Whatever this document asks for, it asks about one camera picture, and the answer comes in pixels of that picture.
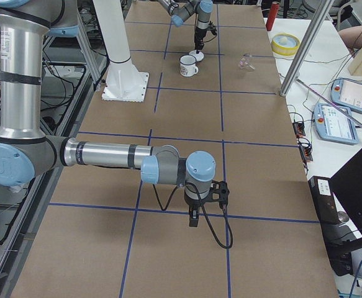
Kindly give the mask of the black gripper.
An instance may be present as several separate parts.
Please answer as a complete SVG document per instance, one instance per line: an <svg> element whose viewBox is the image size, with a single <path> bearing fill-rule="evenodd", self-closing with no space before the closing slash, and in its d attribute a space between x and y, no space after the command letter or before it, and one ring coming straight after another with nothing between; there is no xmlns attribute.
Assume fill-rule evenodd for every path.
<svg viewBox="0 0 362 298"><path fill-rule="evenodd" d="M206 29L195 28L194 30L194 44L196 45L196 53L200 53L204 48L204 37L206 36Z"/></svg>
<svg viewBox="0 0 362 298"><path fill-rule="evenodd" d="M202 200L185 197L185 202L189 206L189 226L198 227L199 209L202 205Z"/></svg>

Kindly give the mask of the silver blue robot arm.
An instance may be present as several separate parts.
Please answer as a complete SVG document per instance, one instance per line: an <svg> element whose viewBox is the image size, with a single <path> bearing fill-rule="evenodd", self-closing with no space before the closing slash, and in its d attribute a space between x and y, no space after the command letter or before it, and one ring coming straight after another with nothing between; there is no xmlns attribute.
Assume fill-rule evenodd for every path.
<svg viewBox="0 0 362 298"><path fill-rule="evenodd" d="M208 31L211 31L215 38L217 36L217 28L210 20L213 10L212 1L186 1L184 6L180 7L174 1L158 1L171 17L171 23L176 27L182 26L190 17L196 15L194 25L194 50L191 55L198 57L201 61L204 57L202 49L204 48L204 38Z"/></svg>
<svg viewBox="0 0 362 298"><path fill-rule="evenodd" d="M195 227L219 190L208 152L182 158L171 145L80 142L41 130L43 38L76 36L78 19L76 1L0 1L0 185L20 186L60 166L137 169L145 183L183 187Z"/></svg>

